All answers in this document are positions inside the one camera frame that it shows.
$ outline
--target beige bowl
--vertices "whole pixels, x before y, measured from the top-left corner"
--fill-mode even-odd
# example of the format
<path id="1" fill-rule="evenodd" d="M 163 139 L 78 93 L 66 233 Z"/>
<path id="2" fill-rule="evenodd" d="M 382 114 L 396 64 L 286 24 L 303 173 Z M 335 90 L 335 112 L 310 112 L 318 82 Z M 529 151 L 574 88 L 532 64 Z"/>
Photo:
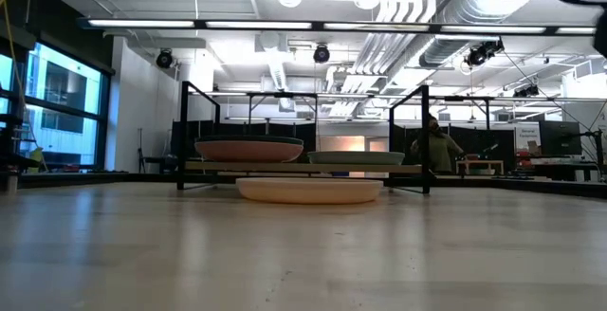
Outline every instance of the beige bowl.
<path id="1" fill-rule="evenodd" d="M 247 199 L 292 204 L 354 204 L 375 201 L 383 183 L 366 179 L 238 178 Z"/>

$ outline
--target spotlight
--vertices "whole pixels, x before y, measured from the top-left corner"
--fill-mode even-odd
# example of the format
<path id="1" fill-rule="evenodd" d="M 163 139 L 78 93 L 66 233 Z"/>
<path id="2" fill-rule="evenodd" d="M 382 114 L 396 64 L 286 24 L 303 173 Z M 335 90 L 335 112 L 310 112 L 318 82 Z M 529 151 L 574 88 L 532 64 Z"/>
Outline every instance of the spotlight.
<path id="1" fill-rule="evenodd" d="M 316 51 L 314 51 L 314 62 L 317 64 L 324 64 L 331 58 L 331 53 L 326 45 L 317 45 Z"/>
<path id="2" fill-rule="evenodd" d="M 503 50 L 505 49 L 502 39 L 496 42 L 483 42 L 480 46 L 470 49 L 470 54 L 464 59 L 464 63 L 470 67 L 479 66 Z"/>
<path id="3" fill-rule="evenodd" d="M 162 69 L 169 69 L 173 66 L 174 58 L 170 49 L 161 49 L 160 55 L 156 58 L 156 65 Z"/>
<path id="4" fill-rule="evenodd" d="M 530 84 L 527 87 L 521 88 L 514 92 L 514 98 L 537 97 L 540 95 L 540 88 L 536 84 Z"/>

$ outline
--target pink bowl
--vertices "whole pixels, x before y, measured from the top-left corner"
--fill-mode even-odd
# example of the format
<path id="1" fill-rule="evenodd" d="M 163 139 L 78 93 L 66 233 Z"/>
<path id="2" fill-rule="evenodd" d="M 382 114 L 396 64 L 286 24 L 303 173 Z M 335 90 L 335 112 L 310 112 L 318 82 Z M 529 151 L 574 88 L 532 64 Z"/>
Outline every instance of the pink bowl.
<path id="1" fill-rule="evenodd" d="M 250 140 L 201 141 L 195 148 L 206 160 L 262 163 L 289 162 L 304 150 L 302 145 Z"/>

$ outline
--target table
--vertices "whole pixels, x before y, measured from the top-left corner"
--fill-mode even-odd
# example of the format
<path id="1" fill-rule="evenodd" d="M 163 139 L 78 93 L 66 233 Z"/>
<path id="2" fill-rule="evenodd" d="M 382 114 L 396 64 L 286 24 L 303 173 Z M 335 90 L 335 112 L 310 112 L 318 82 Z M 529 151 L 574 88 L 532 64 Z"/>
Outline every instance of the table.
<path id="1" fill-rule="evenodd" d="M 307 163 L 220 163 L 186 162 L 186 170 L 216 170 L 266 173 L 395 173 L 421 174 L 421 165 L 307 164 Z"/>
<path id="2" fill-rule="evenodd" d="M 534 167 L 535 174 L 545 175 L 557 181 L 592 181 L 592 171 L 598 172 L 598 178 L 600 178 L 599 168 L 596 163 L 544 163 L 534 164 Z M 583 177 L 578 177 L 577 171 L 582 171 Z"/>
<path id="3" fill-rule="evenodd" d="M 457 173 L 460 174 L 460 165 L 466 168 L 466 174 L 470 174 L 470 165 L 487 165 L 488 169 L 491 169 L 492 165 L 499 165 L 499 174 L 504 174 L 504 161 L 503 160 L 459 160 L 455 162 L 457 167 Z"/>

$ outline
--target window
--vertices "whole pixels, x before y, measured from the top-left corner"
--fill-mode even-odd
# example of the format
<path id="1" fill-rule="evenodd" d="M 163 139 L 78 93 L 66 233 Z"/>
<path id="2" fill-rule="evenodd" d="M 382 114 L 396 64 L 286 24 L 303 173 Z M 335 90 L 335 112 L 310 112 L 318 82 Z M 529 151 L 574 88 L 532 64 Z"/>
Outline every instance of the window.
<path id="1" fill-rule="evenodd" d="M 0 55 L 0 87 L 4 90 L 10 90 L 12 81 L 12 59 Z"/>
<path id="2" fill-rule="evenodd" d="M 10 64 L 10 59 L 0 57 L 0 69 Z M 107 116 L 101 111 L 105 110 L 102 103 L 107 103 L 108 77 L 41 44 L 29 52 L 25 69 L 27 106 L 21 127 L 21 156 L 43 156 L 51 169 L 102 166 L 104 142 L 99 139 L 105 137 Z"/>
<path id="3" fill-rule="evenodd" d="M 29 52 L 26 95 L 75 108 L 84 112 L 100 112 L 101 72 L 70 59 L 44 45 Z M 50 125 L 60 125 L 52 116 Z M 50 127 L 58 130 L 61 126 Z"/>
<path id="4" fill-rule="evenodd" d="M 0 114 L 6 114 L 9 112 L 9 100 L 0 98 Z M 0 128 L 6 127 L 4 122 L 0 122 Z"/>
<path id="5" fill-rule="evenodd" d="M 81 134 L 83 132 L 83 118 L 62 115 L 54 111 L 44 111 L 42 114 L 42 127 L 46 129 L 67 131 Z"/>
<path id="6" fill-rule="evenodd" d="M 50 123 L 54 123 L 54 127 L 47 127 Z M 98 133 L 96 120 L 29 104 L 24 115 L 24 129 L 33 130 L 48 165 L 95 164 Z M 31 139 L 21 142 L 21 156 L 31 157 L 36 151 L 36 145 L 29 140 Z"/>

